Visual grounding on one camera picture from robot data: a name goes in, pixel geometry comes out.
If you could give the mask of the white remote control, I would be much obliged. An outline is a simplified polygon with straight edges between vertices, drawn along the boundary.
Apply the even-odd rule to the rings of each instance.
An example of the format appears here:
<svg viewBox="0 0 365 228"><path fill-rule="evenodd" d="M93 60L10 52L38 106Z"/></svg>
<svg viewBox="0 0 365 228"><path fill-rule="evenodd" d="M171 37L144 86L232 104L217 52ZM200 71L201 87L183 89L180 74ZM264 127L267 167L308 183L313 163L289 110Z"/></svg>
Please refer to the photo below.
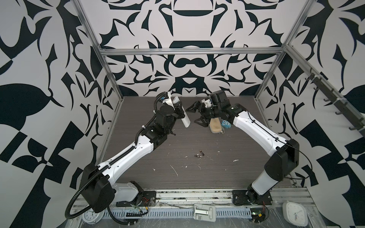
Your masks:
<svg viewBox="0 0 365 228"><path fill-rule="evenodd" d="M182 123L185 126L185 128L188 128L191 124L191 121L190 121L179 97L175 97L173 99L173 105L174 105L175 113L178 114L178 119L182 120Z"/></svg>

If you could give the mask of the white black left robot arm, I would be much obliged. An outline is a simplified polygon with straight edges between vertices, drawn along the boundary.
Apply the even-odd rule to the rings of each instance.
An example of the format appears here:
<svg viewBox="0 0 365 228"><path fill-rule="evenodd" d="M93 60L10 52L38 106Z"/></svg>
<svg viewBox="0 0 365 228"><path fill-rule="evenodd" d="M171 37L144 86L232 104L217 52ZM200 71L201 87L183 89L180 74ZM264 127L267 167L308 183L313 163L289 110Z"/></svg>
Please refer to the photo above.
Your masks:
<svg viewBox="0 0 365 228"><path fill-rule="evenodd" d="M72 198L75 201L81 195L88 206L81 210L103 212L113 202L126 201L139 204L142 188L134 181L115 187L117 180L137 161L157 149L173 133L177 120L181 119L189 127L190 119L179 97L173 99L163 95L156 102L162 106L155 111L153 118L137 132L135 140L114 157L98 164L88 164L82 173L80 187Z"/></svg>

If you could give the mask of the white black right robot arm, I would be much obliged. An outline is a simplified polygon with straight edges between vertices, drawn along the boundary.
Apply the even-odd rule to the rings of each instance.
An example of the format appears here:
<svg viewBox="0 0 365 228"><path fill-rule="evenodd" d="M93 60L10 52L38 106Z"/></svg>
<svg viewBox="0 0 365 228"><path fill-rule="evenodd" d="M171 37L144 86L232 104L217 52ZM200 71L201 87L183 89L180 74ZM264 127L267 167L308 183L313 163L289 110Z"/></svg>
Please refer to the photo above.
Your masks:
<svg viewBox="0 0 365 228"><path fill-rule="evenodd" d="M188 112L199 112L195 123L207 127L214 118L221 118L244 131L257 142L270 157L258 178L249 185L243 196L237 196L234 205L263 203L270 190L284 180L299 164L299 144L286 140L254 118L241 104L231 104L224 91L216 91L196 101Z"/></svg>

